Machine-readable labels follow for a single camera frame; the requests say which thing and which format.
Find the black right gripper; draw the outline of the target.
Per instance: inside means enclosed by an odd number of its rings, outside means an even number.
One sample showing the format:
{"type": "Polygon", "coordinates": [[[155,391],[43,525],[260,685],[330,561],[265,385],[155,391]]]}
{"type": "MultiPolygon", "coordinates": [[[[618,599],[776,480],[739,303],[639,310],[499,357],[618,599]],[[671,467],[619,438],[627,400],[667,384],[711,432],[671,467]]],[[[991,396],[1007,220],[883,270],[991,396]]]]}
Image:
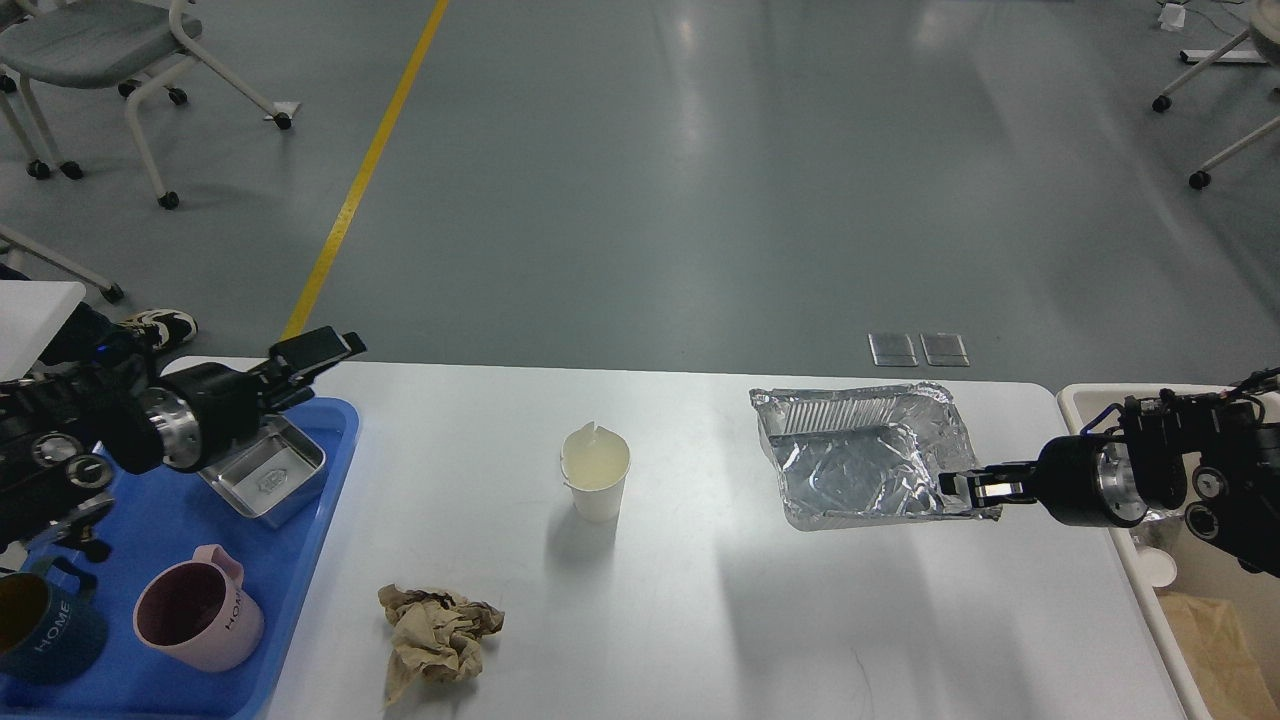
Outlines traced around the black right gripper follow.
{"type": "Polygon", "coordinates": [[[1039,502],[1070,527],[1133,528],[1149,511],[1126,446],[1098,436],[1062,436],[1051,439],[1036,462],[943,471],[938,483],[943,495],[973,509],[1039,502]]]}

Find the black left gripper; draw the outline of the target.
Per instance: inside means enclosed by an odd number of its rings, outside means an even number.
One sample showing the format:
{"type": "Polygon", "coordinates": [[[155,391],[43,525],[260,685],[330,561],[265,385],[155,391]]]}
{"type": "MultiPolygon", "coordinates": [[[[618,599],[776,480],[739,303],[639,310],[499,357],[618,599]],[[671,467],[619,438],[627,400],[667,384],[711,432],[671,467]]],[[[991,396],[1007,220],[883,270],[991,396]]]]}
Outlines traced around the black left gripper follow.
{"type": "Polygon", "coordinates": [[[201,363],[163,375],[140,405],[157,432],[161,461],[198,471],[251,441],[268,411],[311,400],[320,374],[366,351],[358,333],[325,325],[273,345],[255,374],[201,363]]]}

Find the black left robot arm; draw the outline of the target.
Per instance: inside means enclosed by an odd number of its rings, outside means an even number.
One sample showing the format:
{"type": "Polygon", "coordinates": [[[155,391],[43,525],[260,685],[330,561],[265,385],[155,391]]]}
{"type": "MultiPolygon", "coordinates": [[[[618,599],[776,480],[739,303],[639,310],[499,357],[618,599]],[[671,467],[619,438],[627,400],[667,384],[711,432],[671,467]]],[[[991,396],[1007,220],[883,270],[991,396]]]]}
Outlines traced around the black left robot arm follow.
{"type": "Polygon", "coordinates": [[[239,372],[201,363],[160,374],[143,351],[3,383],[1,534],[28,551],[111,552],[95,527],[118,471],[205,468],[248,447],[275,416],[314,397],[316,378],[364,354],[355,332],[325,325],[283,340],[239,372]]]}

